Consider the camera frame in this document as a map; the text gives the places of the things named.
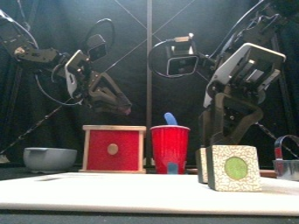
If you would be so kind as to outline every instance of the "blue handle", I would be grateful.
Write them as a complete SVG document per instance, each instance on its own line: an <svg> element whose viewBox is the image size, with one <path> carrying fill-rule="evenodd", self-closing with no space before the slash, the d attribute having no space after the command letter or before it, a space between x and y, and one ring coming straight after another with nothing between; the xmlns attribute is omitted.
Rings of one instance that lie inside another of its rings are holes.
<svg viewBox="0 0 299 224"><path fill-rule="evenodd" d="M166 120L166 122L167 122L169 125L178 125L178 122L175 120L175 117L174 117L174 114L173 113L167 112L163 115L163 117L165 117L165 120Z"/></svg>

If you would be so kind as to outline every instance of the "black backdrop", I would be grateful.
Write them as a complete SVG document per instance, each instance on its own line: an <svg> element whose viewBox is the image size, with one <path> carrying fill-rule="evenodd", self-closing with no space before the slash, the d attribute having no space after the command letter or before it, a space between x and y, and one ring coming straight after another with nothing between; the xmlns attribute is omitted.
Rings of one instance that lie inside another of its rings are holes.
<svg viewBox="0 0 299 224"><path fill-rule="evenodd" d="M117 27L117 43L109 56L97 62L98 71L111 75L134 103L129 116L97 114L85 106L66 107L47 120L26 139L16 144L7 156L23 162L25 147L61 147L79 151L83 159L83 125L147 125L147 28L153 27L153 45L166 39L195 34L198 50L211 54L243 14L258 1L245 0L155 0L149 8L146 0L23 0L23 11L30 21L31 33L41 48L55 48L62 53L75 53L90 27L102 19L111 18ZM23 22L18 1L0 0L0 8ZM98 30L107 42L109 26ZM279 137L295 134L298 127L298 24L291 23L279 35L281 50L287 55L285 80L267 90L261 105L265 118L261 121ZM34 76L20 71L15 61L0 48L0 141L2 149L49 115L59 105L42 94ZM165 113L173 112L181 125L191 128L189 164L195 165L194 152L201 148L199 115L209 77L197 72L181 79L169 80L153 76L153 126L165 124ZM53 83L42 77L42 84L51 95L69 99L66 84ZM261 167L271 168L274 139L257 127L250 128L242 142L258 148Z"/></svg>

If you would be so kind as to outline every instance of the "metal pole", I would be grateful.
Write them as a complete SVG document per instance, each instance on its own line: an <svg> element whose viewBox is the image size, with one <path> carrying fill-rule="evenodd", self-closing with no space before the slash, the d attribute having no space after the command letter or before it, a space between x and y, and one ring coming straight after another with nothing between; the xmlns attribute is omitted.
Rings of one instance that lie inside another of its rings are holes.
<svg viewBox="0 0 299 224"><path fill-rule="evenodd" d="M153 50L153 0L147 0L147 55ZM153 138L151 138L151 127L153 127L153 71L147 66L147 91L146 91L146 166L151 166L153 163Z"/></svg>

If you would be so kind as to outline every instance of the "wooden box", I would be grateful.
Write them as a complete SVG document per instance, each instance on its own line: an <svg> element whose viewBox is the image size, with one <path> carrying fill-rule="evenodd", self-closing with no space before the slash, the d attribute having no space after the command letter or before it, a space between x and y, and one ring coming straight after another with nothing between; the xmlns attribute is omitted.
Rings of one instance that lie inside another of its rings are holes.
<svg viewBox="0 0 299 224"><path fill-rule="evenodd" d="M145 173L145 126L85 125L82 172Z"/></svg>

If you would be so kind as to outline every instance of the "blue object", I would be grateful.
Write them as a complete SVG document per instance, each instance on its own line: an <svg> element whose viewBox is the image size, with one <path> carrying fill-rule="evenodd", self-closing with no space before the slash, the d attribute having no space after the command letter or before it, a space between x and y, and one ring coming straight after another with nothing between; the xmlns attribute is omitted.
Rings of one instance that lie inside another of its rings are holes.
<svg viewBox="0 0 299 224"><path fill-rule="evenodd" d="M169 163L167 165L167 174L178 174L179 173L179 166L177 163Z"/></svg>
<svg viewBox="0 0 299 224"><path fill-rule="evenodd" d="M163 115L163 117L165 117L165 120L166 120L166 122L167 122L169 125L178 125L178 122L177 122L177 119L175 119L173 113L167 112L167 113Z"/></svg>

